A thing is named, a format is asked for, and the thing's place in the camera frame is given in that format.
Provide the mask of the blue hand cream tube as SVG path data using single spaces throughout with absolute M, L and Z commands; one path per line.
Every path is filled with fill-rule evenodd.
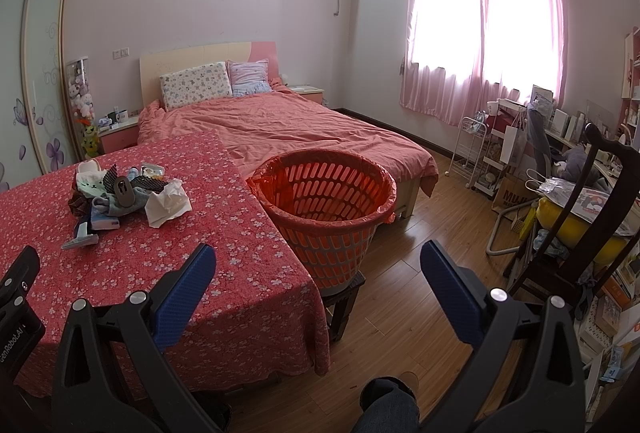
M 88 219 L 81 219 L 75 226 L 75 236 L 68 242 L 63 243 L 62 250 L 72 250 L 88 245 L 96 245 L 99 242 L 99 236 L 93 233 L 92 227 Z

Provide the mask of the grey blue sock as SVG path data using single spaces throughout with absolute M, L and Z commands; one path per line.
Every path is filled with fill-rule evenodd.
M 141 210 L 149 194 L 145 190 L 134 190 L 134 203 L 129 207 L 119 205 L 114 195 L 104 194 L 91 200 L 90 224 L 93 231 L 111 231 L 120 226 L 119 219 Z

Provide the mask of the cluttered desk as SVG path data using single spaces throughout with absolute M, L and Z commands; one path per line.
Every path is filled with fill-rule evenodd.
M 556 107 L 549 91 L 533 87 L 532 96 L 526 103 L 511 98 L 498 98 L 486 104 L 490 126 L 506 133 L 502 127 L 518 127 L 524 132 L 527 145 L 521 145 L 518 136 L 506 138 L 503 153 L 510 159 L 520 160 L 522 151 L 528 146 L 529 155 L 538 157 L 542 153 L 544 168 L 555 176 L 575 182 L 582 171 L 589 152 L 586 127 L 589 119 L 579 112 L 570 116 Z

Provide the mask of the beige pink headboard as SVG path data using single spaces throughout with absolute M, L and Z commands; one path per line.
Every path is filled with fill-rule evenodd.
M 280 77 L 277 45 L 273 41 L 208 44 L 145 54 L 139 60 L 143 106 L 162 97 L 160 76 L 223 60 L 239 63 L 269 60 L 269 79 Z

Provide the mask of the orange plastic laundry basket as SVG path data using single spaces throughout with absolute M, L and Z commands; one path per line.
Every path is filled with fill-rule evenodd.
M 395 219 L 393 176 L 357 154 L 289 152 L 264 162 L 247 185 L 323 297 L 347 288 L 376 229 Z

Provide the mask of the white tissue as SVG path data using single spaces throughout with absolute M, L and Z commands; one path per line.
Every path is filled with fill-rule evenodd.
M 160 228 L 166 222 L 190 212 L 192 206 L 189 196 L 182 187 L 182 181 L 171 180 L 159 194 L 150 193 L 144 210 L 149 227 Z

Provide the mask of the dark brown shoe insole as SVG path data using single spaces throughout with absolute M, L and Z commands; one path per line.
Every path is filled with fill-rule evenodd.
M 136 203 L 136 192 L 127 176 L 119 176 L 114 181 L 113 192 L 119 207 L 130 208 Z

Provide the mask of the dark wooden chair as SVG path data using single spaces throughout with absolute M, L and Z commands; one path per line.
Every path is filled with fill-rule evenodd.
M 586 125 L 585 137 L 590 148 L 577 182 L 548 179 L 539 184 L 538 207 L 558 209 L 555 216 L 538 219 L 538 226 L 547 230 L 544 240 L 523 245 L 506 268 L 512 297 L 521 290 L 540 301 L 557 295 L 578 320 L 639 242 L 638 228 L 627 222 L 639 197 L 639 153 L 605 138 L 593 123 Z M 615 156 L 622 166 L 608 193 L 586 187 L 600 152 Z

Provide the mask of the mint white sock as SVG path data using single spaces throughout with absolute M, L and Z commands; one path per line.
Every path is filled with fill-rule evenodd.
M 88 199 L 102 197 L 106 194 L 104 176 L 106 170 L 78 172 L 76 174 L 76 186 Z

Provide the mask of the black foam net sleeve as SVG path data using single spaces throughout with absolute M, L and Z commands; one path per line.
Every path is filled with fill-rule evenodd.
M 162 179 L 142 174 L 138 168 L 130 168 L 126 175 L 119 175 L 116 164 L 106 171 L 102 183 L 107 193 L 113 195 L 126 193 L 134 188 L 159 194 L 167 185 L 167 182 Z

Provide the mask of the snack wrapper packet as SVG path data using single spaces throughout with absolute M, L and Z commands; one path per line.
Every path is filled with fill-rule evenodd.
M 142 162 L 140 174 L 153 180 L 162 180 L 165 177 L 165 169 L 158 164 Z

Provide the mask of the black wooden stool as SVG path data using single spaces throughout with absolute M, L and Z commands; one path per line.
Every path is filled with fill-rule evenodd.
M 324 295 L 322 303 L 326 310 L 326 324 L 328 325 L 328 334 L 331 343 L 341 341 L 355 306 L 358 292 L 366 283 L 366 277 L 361 271 L 357 271 L 356 276 L 350 281 L 349 285 L 332 295 Z

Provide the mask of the pink striped pillow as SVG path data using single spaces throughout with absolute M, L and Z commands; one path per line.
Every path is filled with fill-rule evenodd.
M 244 97 L 271 91 L 269 60 L 246 63 L 228 60 L 227 70 L 234 97 Z

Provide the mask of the red white paper cup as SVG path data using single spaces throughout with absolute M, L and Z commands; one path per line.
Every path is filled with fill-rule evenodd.
M 101 172 L 103 172 L 103 169 L 100 166 L 99 162 L 96 161 L 96 159 L 82 161 L 80 164 L 78 164 L 76 169 L 77 175 L 84 176 L 98 175 Z

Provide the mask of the red floral tablecloth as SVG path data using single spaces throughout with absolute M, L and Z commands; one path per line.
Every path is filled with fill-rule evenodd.
M 330 367 L 319 291 L 250 193 L 215 133 L 193 133 L 119 150 L 100 160 L 126 171 L 149 162 L 181 181 L 191 210 L 152 228 L 143 213 L 122 220 L 92 247 L 65 250 L 75 219 L 67 202 L 74 168 L 40 176 L 1 196 L 1 264 L 35 248 L 40 272 L 27 300 L 46 332 L 18 374 L 36 396 L 52 389 L 70 305 L 83 297 L 117 304 L 152 288 L 201 243 L 216 273 L 178 344 L 166 356 L 192 390 L 228 390 L 274 373 L 324 375 Z

